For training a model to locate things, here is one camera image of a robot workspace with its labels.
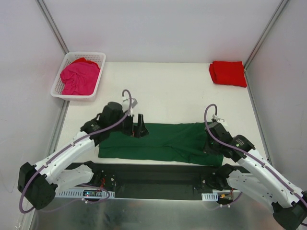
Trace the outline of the green t-shirt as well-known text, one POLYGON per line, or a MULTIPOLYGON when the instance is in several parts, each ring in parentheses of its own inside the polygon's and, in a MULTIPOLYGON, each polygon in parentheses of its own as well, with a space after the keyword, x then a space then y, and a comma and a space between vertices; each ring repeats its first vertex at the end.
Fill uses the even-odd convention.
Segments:
POLYGON ((142 138, 113 132, 99 145, 99 158, 177 161, 219 167, 223 156, 204 153, 207 140, 204 123, 150 124, 142 138))

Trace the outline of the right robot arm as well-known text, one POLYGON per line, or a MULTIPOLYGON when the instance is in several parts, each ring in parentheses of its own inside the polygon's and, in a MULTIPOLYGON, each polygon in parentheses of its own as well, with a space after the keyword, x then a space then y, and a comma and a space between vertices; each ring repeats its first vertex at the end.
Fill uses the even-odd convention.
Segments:
POLYGON ((205 125, 204 152, 222 155, 238 163, 247 173, 224 164, 208 179, 207 186, 239 190, 266 206, 276 222, 286 230, 296 230, 307 217, 307 193, 282 176, 263 158, 244 136, 232 137, 224 126, 214 121, 205 125))

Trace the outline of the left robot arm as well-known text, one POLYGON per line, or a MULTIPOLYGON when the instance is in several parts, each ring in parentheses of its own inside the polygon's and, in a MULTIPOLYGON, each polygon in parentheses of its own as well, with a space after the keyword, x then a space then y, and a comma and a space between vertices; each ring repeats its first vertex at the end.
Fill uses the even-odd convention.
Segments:
POLYGON ((95 171, 91 163, 83 163, 74 170, 67 167, 82 154, 93 150, 102 141, 109 138, 112 132, 141 138, 148 135, 143 115, 138 115, 134 125, 132 110, 137 105, 136 99, 124 99, 121 104, 109 102, 95 118, 86 122, 76 136, 63 149, 31 165, 26 162, 19 169, 17 189, 22 194, 19 209, 23 209, 26 199, 34 209, 48 206, 57 193, 79 184, 88 183, 97 186, 102 175, 95 171))

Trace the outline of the white plastic basket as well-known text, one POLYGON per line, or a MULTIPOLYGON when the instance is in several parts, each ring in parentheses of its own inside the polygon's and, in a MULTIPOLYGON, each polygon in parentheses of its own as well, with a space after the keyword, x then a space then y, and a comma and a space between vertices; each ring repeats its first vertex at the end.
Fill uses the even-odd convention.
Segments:
POLYGON ((106 61, 106 55, 102 52, 83 52, 83 51, 76 51, 76 52, 69 52, 64 56, 64 59, 61 63, 61 66, 57 72, 53 85, 51 87, 50 94, 53 97, 58 97, 66 101, 81 101, 81 102, 93 102, 96 99, 97 90, 99 86, 99 82, 102 76, 104 64, 106 61), (73 61, 85 58, 86 60, 95 62, 98 67, 100 68, 100 72, 98 75, 98 79, 95 84, 95 88, 92 94, 90 95, 64 95, 62 91, 64 90, 64 83, 60 79, 60 73, 73 61))

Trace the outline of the pink t-shirt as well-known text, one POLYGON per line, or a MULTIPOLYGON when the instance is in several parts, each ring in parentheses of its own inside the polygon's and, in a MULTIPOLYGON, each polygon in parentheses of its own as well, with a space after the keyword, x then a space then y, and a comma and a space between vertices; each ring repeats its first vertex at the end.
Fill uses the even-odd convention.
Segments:
POLYGON ((63 95, 89 96, 93 94, 100 68, 97 63, 79 58, 69 64, 61 73, 64 84, 63 95))

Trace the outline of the folded red t-shirt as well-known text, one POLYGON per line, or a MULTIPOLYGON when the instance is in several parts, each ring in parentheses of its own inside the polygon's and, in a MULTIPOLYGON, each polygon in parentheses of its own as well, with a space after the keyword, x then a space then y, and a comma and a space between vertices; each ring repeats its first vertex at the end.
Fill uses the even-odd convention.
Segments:
POLYGON ((214 84, 247 87, 241 61, 214 61, 209 65, 209 73, 214 84))

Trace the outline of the aluminium rail front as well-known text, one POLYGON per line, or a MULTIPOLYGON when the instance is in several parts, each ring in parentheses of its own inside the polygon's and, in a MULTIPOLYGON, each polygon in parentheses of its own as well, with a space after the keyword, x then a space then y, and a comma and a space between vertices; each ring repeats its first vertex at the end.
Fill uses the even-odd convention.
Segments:
MULTIPOLYGON (((59 186, 56 191, 61 192, 65 188, 71 188, 81 183, 98 184, 98 181, 104 187, 108 187, 107 176, 102 172, 94 173, 89 167, 81 165, 74 170, 64 170, 57 174, 52 175, 52 171, 43 169, 38 175, 42 176, 48 184, 57 184, 59 186)), ((207 179, 201 179, 201 183, 210 187, 211 189, 224 190, 228 186, 234 187, 243 193, 277 193, 286 192, 291 188, 292 183, 282 177, 281 174, 275 170, 265 172, 264 175, 246 177, 238 170, 232 170, 230 174, 223 175, 219 172, 210 174, 207 179)))

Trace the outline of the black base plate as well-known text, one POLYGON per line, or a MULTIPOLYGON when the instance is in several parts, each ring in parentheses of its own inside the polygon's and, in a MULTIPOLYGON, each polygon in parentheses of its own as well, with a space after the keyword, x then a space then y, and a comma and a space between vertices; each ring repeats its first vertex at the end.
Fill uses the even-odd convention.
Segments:
POLYGON ((105 164, 85 162, 94 171, 90 185, 102 185, 115 198, 201 200, 217 174, 213 166, 105 164))

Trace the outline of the left aluminium corner post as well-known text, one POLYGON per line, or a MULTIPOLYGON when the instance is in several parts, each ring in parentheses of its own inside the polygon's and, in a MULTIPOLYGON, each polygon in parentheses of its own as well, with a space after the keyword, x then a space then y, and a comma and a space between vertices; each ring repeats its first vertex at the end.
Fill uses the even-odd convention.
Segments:
POLYGON ((58 29, 56 22, 53 19, 52 14, 50 13, 50 10, 48 9, 47 4, 45 3, 44 0, 36 0, 36 3, 39 7, 39 9, 41 10, 46 22, 48 23, 57 43, 59 44, 62 52, 64 54, 69 53, 69 49, 60 33, 60 30, 58 29))

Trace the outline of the aluminium corner post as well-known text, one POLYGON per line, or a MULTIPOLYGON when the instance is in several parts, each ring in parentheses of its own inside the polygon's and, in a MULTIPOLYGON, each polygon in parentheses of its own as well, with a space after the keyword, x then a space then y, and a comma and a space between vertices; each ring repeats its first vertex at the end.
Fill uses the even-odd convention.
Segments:
POLYGON ((256 57, 257 53, 259 52, 260 48, 262 47, 263 43, 265 42, 266 38, 269 36, 273 27, 277 24, 279 18, 281 17, 282 13, 284 12, 287 5, 290 3, 290 0, 281 0, 278 4, 276 10, 274 11, 273 15, 269 19, 267 25, 265 26, 263 32, 261 33, 259 39, 257 40, 254 48, 252 49, 249 57, 247 58, 244 64, 244 71, 248 69, 253 59, 256 57))
POLYGON ((69 49, 60 33, 60 30, 58 29, 56 22, 53 19, 52 14, 50 13, 50 10, 48 9, 47 4, 45 3, 44 0, 36 0, 36 3, 39 7, 39 9, 41 10, 46 22, 48 23, 57 43, 59 44, 62 52, 64 54, 69 53, 69 49))

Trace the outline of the right aluminium corner post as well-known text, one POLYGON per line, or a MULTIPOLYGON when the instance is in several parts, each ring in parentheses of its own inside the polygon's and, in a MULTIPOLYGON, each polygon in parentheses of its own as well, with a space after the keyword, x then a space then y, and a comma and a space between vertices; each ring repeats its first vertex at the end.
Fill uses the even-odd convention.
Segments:
POLYGON ((276 10, 274 11, 273 15, 269 19, 267 25, 265 26, 263 32, 261 33, 259 39, 257 40, 254 48, 252 49, 249 57, 247 58, 244 64, 244 71, 248 69, 253 59, 256 57, 257 53, 259 52, 260 48, 262 47, 263 43, 265 42, 266 38, 269 36, 273 27, 277 24, 279 18, 281 17, 282 13, 284 12, 287 5, 290 3, 290 0, 281 0, 278 4, 276 10))

